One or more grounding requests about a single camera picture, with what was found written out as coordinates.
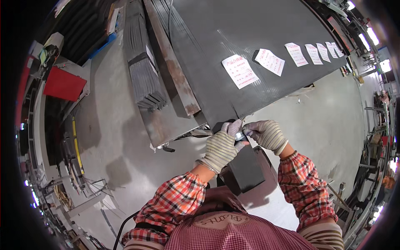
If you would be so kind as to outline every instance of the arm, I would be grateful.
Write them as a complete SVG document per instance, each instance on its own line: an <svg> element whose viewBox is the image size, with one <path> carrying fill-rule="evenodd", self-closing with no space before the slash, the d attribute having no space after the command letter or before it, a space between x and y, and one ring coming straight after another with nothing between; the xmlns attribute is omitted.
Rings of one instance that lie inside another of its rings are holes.
<svg viewBox="0 0 400 250"><path fill-rule="evenodd" d="M275 121L253 122L244 128L246 135L281 158L278 182L299 218L300 235L317 248L342 249L342 231L336 225L338 217L330 205L327 184L318 178L312 160L294 151Z"/></svg>
<svg viewBox="0 0 400 250"><path fill-rule="evenodd" d="M206 185L191 172L162 184L134 218L137 227L124 234L122 243L126 248L135 244L155 247L156 243L157 249L162 249L178 225L178 217L194 214L203 203Z"/></svg>
<svg viewBox="0 0 400 250"><path fill-rule="evenodd" d="M203 203L207 182L249 144L239 142L234 146L235 134L241 124L241 120L225 123L221 131L207 139L206 155L194 169L157 189L154 197L134 217L136 227L122 237L124 249L164 248L183 216L195 214Z"/></svg>

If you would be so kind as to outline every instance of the red box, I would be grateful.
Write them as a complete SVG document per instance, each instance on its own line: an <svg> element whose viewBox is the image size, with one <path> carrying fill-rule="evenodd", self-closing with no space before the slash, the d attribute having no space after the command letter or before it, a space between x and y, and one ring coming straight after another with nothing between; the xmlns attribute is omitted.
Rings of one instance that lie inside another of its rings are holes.
<svg viewBox="0 0 400 250"><path fill-rule="evenodd" d="M76 102L86 80L53 66L44 86L43 94Z"/></svg>

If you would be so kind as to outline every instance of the striped work glove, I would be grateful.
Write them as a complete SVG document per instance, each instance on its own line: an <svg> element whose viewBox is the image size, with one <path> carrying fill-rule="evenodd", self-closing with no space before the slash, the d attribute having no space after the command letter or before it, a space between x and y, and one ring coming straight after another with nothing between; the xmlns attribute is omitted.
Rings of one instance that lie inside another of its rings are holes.
<svg viewBox="0 0 400 250"><path fill-rule="evenodd" d="M248 142L238 142L235 146L235 134L242 125L241 120L234 123L225 122L215 135L209 137L206 143L206 155L200 159L206 167L216 174L226 166Z"/></svg>
<svg viewBox="0 0 400 250"><path fill-rule="evenodd" d="M288 139L284 138L279 123L274 120L258 121L245 124L243 133L254 139L260 146L280 155Z"/></svg>

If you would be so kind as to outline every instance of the paper tag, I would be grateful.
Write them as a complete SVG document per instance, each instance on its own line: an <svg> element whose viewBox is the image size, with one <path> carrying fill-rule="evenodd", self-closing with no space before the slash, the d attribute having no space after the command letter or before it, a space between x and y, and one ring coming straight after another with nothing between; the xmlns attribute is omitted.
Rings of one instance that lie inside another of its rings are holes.
<svg viewBox="0 0 400 250"><path fill-rule="evenodd" d="M312 62L315 65L323 64L321 59L320 59L320 57L319 57L319 55L318 55L317 48L315 48L312 44L305 44L304 46L306 47L306 50L307 50L308 54L310 55Z"/></svg>
<svg viewBox="0 0 400 250"><path fill-rule="evenodd" d="M260 49L255 60L272 73L277 74L278 76L282 75L285 60L275 56L270 50Z"/></svg>
<svg viewBox="0 0 400 250"><path fill-rule="evenodd" d="M344 54L342 53L341 50L339 50L338 46L336 45L336 43L332 43L333 48L335 49L336 53L338 54L339 57L344 56Z"/></svg>
<svg viewBox="0 0 400 250"><path fill-rule="evenodd" d="M248 61L239 55L226 58L222 61L222 65L239 89L259 79Z"/></svg>
<svg viewBox="0 0 400 250"><path fill-rule="evenodd" d="M147 44L146 44L146 53L147 53L147 56L150 58L152 64L154 64L154 57L153 57L153 55L151 54L149 47L147 47Z"/></svg>
<svg viewBox="0 0 400 250"><path fill-rule="evenodd" d="M320 55L324 61L330 62L329 56L328 56L328 50L323 46L322 44L317 43L317 48L318 51L320 52Z"/></svg>
<svg viewBox="0 0 400 250"><path fill-rule="evenodd" d="M154 73L156 73L156 75L158 76L158 73L156 71L156 68L154 68L154 66L151 64L151 62L149 61L151 68L153 69Z"/></svg>
<svg viewBox="0 0 400 250"><path fill-rule="evenodd" d="M27 67L27 68L32 67L32 63L33 63L33 58L30 57L30 58L28 59L28 63L26 64L26 67Z"/></svg>
<svg viewBox="0 0 400 250"><path fill-rule="evenodd" d="M335 53L335 50L333 49L332 44L331 44L330 42L325 42L325 44L326 44L326 46L328 47L328 50L329 50L329 52L330 52L330 55L331 55L333 58L338 58L338 56L337 56L336 53Z"/></svg>
<svg viewBox="0 0 400 250"><path fill-rule="evenodd" d="M300 67L308 64L307 60L303 56L303 53L301 52L300 46L290 42L288 44L285 44L285 47L288 50L296 66Z"/></svg>

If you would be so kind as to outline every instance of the black cable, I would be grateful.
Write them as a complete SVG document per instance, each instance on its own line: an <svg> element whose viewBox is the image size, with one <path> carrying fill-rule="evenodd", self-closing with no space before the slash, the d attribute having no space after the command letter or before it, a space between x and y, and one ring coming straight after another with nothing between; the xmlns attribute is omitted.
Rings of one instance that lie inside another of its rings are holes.
<svg viewBox="0 0 400 250"><path fill-rule="evenodd" d="M120 241L120 237L121 237L121 233L122 230L124 229L124 225L126 224L126 222L128 222L128 220L132 219L134 216L136 216L139 213L139 211L137 211L136 213L134 213L133 215L129 216L128 218L126 218L124 220L124 222L121 224L120 230L118 231L118 235L117 238L115 239L115 243L114 243L114 247L112 250L116 250L117 246L118 246L118 242Z"/></svg>
<svg viewBox="0 0 400 250"><path fill-rule="evenodd" d="M170 4L170 11L168 13L168 38L170 39L171 42L171 32L170 32L170 19L171 19L171 13L172 13L172 4L173 4L174 0L171 0L171 4Z"/></svg>

